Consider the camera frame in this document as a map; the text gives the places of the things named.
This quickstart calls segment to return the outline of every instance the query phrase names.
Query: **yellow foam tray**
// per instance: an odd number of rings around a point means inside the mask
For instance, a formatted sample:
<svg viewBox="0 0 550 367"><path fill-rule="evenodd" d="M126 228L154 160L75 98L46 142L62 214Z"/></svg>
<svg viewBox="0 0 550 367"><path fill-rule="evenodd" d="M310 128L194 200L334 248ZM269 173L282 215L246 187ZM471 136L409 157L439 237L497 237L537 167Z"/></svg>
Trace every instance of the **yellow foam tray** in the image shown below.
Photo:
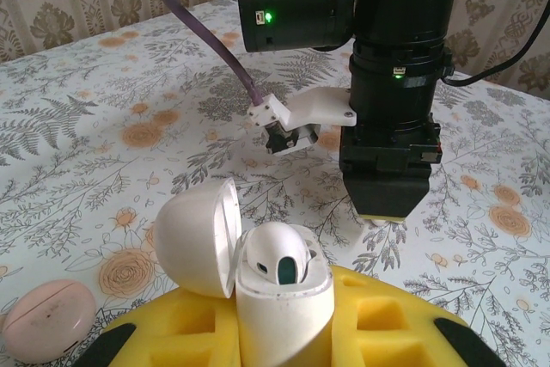
<svg viewBox="0 0 550 367"><path fill-rule="evenodd" d="M467 324L425 300L357 272L333 266L336 308L315 367L465 367L433 321ZM106 331L137 326L109 367L240 367L235 298L177 289L122 315Z"/></svg>

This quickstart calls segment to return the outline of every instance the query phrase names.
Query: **open case lid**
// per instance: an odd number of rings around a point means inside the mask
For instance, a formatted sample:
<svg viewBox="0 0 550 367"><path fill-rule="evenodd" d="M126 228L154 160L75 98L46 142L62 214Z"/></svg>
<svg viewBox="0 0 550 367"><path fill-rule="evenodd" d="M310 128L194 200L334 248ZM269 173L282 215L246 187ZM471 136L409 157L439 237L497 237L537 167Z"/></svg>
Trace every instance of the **open case lid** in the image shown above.
<svg viewBox="0 0 550 367"><path fill-rule="evenodd" d="M176 195L155 221L159 264L180 287L209 297L231 297L241 213L232 179L214 180Z"/></svg>

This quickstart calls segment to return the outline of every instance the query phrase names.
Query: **orange flower print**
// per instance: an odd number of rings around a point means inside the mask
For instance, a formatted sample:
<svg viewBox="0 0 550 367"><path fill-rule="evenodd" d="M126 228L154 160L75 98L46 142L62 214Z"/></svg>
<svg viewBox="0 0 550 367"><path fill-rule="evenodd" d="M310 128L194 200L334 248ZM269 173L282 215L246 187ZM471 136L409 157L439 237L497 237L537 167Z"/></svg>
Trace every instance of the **orange flower print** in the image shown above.
<svg viewBox="0 0 550 367"><path fill-rule="evenodd" d="M153 236L154 231L155 223L151 223L151 226L147 229L147 232L145 232L145 238L141 244L141 250L149 254L149 258L151 261L153 261L154 263L158 263L155 252L155 238Z"/></svg>
<svg viewBox="0 0 550 367"><path fill-rule="evenodd" d="M89 98L91 95L92 93L89 90L81 90L76 94L76 96L83 99Z"/></svg>
<svg viewBox="0 0 550 367"><path fill-rule="evenodd" d="M161 138L162 130L151 123L130 125L122 131L122 140L131 148L150 148L158 144Z"/></svg>
<svg viewBox="0 0 550 367"><path fill-rule="evenodd" d="M254 159L251 159L251 158L243 159L242 161L247 166L247 169L248 168L256 168L258 166L258 163Z"/></svg>
<svg viewBox="0 0 550 367"><path fill-rule="evenodd" d="M151 175L149 175L149 178L142 178L142 179L139 179L139 181L145 182L147 189L150 189L151 186L158 185L161 182L161 179L155 176L155 172L151 172Z"/></svg>
<svg viewBox="0 0 550 367"><path fill-rule="evenodd" d="M245 131L250 131L252 128L254 128L254 124L252 122L243 122L241 124L241 127L242 129L244 129Z"/></svg>
<svg viewBox="0 0 550 367"><path fill-rule="evenodd" d="M153 279L155 265L140 249L126 249L113 254L101 266L99 285L103 293L118 298L132 298Z"/></svg>
<svg viewBox="0 0 550 367"><path fill-rule="evenodd" d="M509 206L493 206L489 209L489 218L503 232L510 235L531 235L531 224L521 212Z"/></svg>
<svg viewBox="0 0 550 367"><path fill-rule="evenodd" d="M503 204L516 206L520 202L522 202L522 198L519 196L519 194L512 188L507 187L506 185L497 185L494 188L494 192L498 200Z"/></svg>
<svg viewBox="0 0 550 367"><path fill-rule="evenodd" d="M153 237L153 231L155 231L155 223L152 223L151 226L147 229L145 233L145 241L147 241L151 247L155 247L155 241Z"/></svg>
<svg viewBox="0 0 550 367"><path fill-rule="evenodd" d="M146 103L137 103L136 105L131 107L131 112L133 114L141 115L142 113L146 112L147 109L149 109L149 105L147 105Z"/></svg>
<svg viewBox="0 0 550 367"><path fill-rule="evenodd" d="M213 142L213 141L217 141L217 131L215 129L210 129L206 134L205 134L205 137L206 137L206 140L208 142Z"/></svg>
<svg viewBox="0 0 550 367"><path fill-rule="evenodd" d="M112 147L113 147L112 143L109 143L109 142L105 141L105 142L103 142L103 144L101 144L101 146L94 149L94 153L98 154L98 155L99 154L105 154L109 150L111 150Z"/></svg>
<svg viewBox="0 0 550 367"><path fill-rule="evenodd" d="M227 32L223 34L222 38L226 40L236 40L239 39L239 34L237 32Z"/></svg>
<svg viewBox="0 0 550 367"><path fill-rule="evenodd" d="M155 113L153 122L160 126L171 125L180 118L180 114L175 111L161 111Z"/></svg>
<svg viewBox="0 0 550 367"><path fill-rule="evenodd" d="M125 39L133 39L139 36L139 32L136 30L131 30L129 32L124 32L121 36Z"/></svg>
<svg viewBox="0 0 550 367"><path fill-rule="evenodd" d="M156 176L153 175L153 176L151 176L151 177L149 178L149 182L148 182L148 183L149 183L149 185L158 185L158 183L159 183L160 181L161 181L161 180L160 180L158 177L156 177Z"/></svg>
<svg viewBox="0 0 550 367"><path fill-rule="evenodd" d="M529 306L529 303L525 300L517 300L516 301L516 304L517 304L517 307L521 310L521 311L529 311L530 310L530 306Z"/></svg>
<svg viewBox="0 0 550 367"><path fill-rule="evenodd" d="M164 99L166 99L167 101L172 101L174 99L178 99L178 95L175 94L174 92L167 92L166 94L163 94L162 95L164 97Z"/></svg>
<svg viewBox="0 0 550 367"><path fill-rule="evenodd" d="M428 260L432 260L434 262L438 271L440 266L447 268L447 265L449 264L449 262L447 262L447 260L440 254L432 254L431 256L426 254L426 257L428 257Z"/></svg>
<svg viewBox="0 0 550 367"><path fill-rule="evenodd" d="M466 187L470 188L471 190L479 191L481 189L481 184L478 182L478 180L471 177L470 175L461 176L461 181Z"/></svg>
<svg viewBox="0 0 550 367"><path fill-rule="evenodd" d="M235 45L235 42L231 39L222 38L221 41L225 45L225 47L229 49Z"/></svg>
<svg viewBox="0 0 550 367"><path fill-rule="evenodd" d="M136 213L136 210L134 210L130 206L126 208L120 208L119 211L117 212L117 216L114 218L114 222L115 222L114 228L115 229L130 228L130 225L133 224L137 216L138 214Z"/></svg>
<svg viewBox="0 0 550 367"><path fill-rule="evenodd" d="M329 131L319 134L319 140L317 141L320 147L331 152L336 152L340 147L340 132Z"/></svg>
<svg viewBox="0 0 550 367"><path fill-rule="evenodd" d="M101 39L98 43L103 47L118 47L124 45L125 40L124 38L109 37Z"/></svg>
<svg viewBox="0 0 550 367"><path fill-rule="evenodd" d="M307 188L303 188L300 190L300 195L302 196L302 202L306 201L306 198L311 198L312 194L311 191L309 191Z"/></svg>

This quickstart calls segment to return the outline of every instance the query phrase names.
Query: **floral tablecloth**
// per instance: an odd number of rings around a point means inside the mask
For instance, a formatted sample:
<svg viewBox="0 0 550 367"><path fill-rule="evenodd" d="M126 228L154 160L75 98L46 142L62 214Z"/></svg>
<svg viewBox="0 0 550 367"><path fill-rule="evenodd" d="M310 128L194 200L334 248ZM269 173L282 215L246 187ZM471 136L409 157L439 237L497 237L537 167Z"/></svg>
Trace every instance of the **floral tablecloth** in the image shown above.
<svg viewBox="0 0 550 367"><path fill-rule="evenodd" d="M236 3L193 13L280 99L349 85L351 44L247 54ZM480 82L440 85L443 164L404 224L358 220L340 178L339 131L275 157L223 61L172 15L0 66L0 312L55 278L95 294L89 339L174 288L152 233L160 207L233 177L243 228L310 227L332 263L457 313L509 366L550 365L550 102ZM19 365L0 342L0 365Z"/></svg>

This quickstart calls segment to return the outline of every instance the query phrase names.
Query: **white earbud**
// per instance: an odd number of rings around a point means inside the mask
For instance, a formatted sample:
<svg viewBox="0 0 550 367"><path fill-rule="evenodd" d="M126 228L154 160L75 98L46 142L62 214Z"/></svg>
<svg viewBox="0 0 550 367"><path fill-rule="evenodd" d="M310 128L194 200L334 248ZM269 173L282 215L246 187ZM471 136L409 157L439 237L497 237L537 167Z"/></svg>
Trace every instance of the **white earbud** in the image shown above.
<svg viewBox="0 0 550 367"><path fill-rule="evenodd" d="M263 223L246 243L248 265L274 284L299 284L311 258L308 245L286 223Z"/></svg>

